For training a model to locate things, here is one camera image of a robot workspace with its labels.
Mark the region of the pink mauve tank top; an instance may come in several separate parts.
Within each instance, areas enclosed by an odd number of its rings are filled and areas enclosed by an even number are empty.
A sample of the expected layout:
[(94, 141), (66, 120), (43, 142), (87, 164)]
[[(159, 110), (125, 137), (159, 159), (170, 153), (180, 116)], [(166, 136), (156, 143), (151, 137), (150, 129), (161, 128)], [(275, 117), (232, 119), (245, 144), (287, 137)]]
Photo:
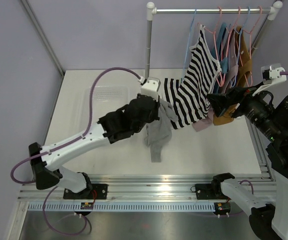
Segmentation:
[[(235, 78), (237, 77), (238, 73), (238, 63), (237, 63), (237, 54), (235, 50), (235, 36), (233, 34), (230, 42), (230, 50), (229, 50), (229, 60), (230, 60), (230, 70), (227, 74), (226, 83), (223, 87), (219, 87), (217, 93), (225, 93), (227, 90), (232, 88), (232, 83), (234, 82)], [(234, 107), (228, 109), (228, 113), (225, 113), (221, 117), (216, 117), (213, 109), (210, 108), (208, 115), (205, 119), (199, 120), (198, 122), (194, 123), (192, 126), (196, 132), (204, 130), (211, 125), (220, 126), (225, 125), (228, 123), (233, 122), (233, 118), (229, 116), (229, 113), (234, 110)]]

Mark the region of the grey tank top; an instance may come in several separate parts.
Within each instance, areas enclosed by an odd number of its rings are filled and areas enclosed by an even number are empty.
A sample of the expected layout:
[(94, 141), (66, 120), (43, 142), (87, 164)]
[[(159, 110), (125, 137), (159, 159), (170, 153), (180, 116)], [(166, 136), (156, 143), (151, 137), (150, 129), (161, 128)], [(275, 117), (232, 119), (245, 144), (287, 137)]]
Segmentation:
[(158, 109), (159, 120), (146, 125), (145, 145), (150, 148), (151, 162), (160, 163), (163, 147), (172, 138), (172, 123), (177, 122), (178, 116), (171, 103), (160, 100)]

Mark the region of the black white striped tank top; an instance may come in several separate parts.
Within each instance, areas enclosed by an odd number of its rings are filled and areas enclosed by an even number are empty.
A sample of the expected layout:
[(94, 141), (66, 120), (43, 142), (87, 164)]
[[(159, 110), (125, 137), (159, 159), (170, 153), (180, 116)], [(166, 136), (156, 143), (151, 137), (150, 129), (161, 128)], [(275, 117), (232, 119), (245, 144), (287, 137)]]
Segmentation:
[(173, 106), (178, 120), (171, 121), (177, 130), (203, 120), (208, 116), (212, 92), (221, 73), (220, 61), (213, 57), (208, 47), (205, 26), (199, 25), (195, 45), (189, 48), (191, 60), (182, 79), (165, 78), (163, 99)]

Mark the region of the teal blue tank top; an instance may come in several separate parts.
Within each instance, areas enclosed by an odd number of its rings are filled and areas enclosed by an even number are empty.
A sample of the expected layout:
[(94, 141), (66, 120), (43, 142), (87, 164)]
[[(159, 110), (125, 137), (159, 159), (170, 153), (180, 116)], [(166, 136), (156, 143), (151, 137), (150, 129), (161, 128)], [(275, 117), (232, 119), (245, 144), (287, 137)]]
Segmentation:
[[(219, 28), (219, 32), (216, 38), (216, 43), (218, 47), (218, 55), (219, 55), (219, 60), (220, 60), (220, 67), (221, 67), (223, 74), (227, 74), (227, 70), (228, 70), (228, 58), (225, 55), (225, 49), (224, 49), (225, 47), (224, 40), (227, 39), (226, 33), (227, 33), (227, 24), (223, 22)], [(216, 58), (214, 48), (212, 49), (211, 54), (214, 58)]]

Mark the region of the light blue hanger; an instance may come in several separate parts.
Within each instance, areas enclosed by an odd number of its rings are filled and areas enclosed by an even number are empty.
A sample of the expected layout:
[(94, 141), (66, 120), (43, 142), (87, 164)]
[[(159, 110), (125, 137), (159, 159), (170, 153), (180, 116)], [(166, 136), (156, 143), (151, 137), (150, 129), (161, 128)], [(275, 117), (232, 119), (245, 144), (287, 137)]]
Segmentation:
[(191, 38), (192, 38), (192, 34), (193, 34), (192, 32), (193, 32), (193, 25), (194, 25), (194, 21), (195, 21), (196, 12), (197, 12), (197, 9), (194, 10), (192, 21), (190, 23), (189, 34), (188, 34), (186, 50), (185, 50), (184, 63), (183, 63), (183, 68), (182, 68), (181, 83), (183, 82), (184, 77), (185, 77), (186, 63), (187, 63), (187, 59), (188, 59), (188, 52), (189, 52), (189, 48), (190, 48), (190, 44), (191, 44)]

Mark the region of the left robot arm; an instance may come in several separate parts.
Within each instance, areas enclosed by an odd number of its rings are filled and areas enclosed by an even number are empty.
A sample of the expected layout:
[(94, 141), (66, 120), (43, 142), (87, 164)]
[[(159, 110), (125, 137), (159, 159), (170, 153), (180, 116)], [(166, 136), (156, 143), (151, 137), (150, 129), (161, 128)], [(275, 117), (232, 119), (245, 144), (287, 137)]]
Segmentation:
[(139, 133), (146, 124), (159, 119), (159, 98), (138, 94), (128, 104), (109, 112), (85, 132), (61, 142), (29, 146), (31, 166), (38, 190), (61, 187), (78, 199), (86, 199), (94, 193), (91, 180), (84, 172), (74, 172), (63, 165), (74, 158), (94, 150), (128, 139)]

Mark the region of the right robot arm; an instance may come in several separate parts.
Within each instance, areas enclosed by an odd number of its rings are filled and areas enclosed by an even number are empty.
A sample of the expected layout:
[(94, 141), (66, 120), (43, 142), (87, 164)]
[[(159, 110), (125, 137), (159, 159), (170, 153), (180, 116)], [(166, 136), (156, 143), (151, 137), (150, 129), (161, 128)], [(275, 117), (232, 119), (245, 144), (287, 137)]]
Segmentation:
[(257, 199), (230, 173), (213, 177), (211, 193), (228, 197), (248, 216), (251, 229), (262, 240), (288, 240), (288, 95), (274, 106), (270, 92), (260, 85), (236, 87), (224, 94), (208, 94), (216, 116), (234, 107), (232, 118), (246, 117), (269, 141), (266, 147), (276, 182), (275, 203)]

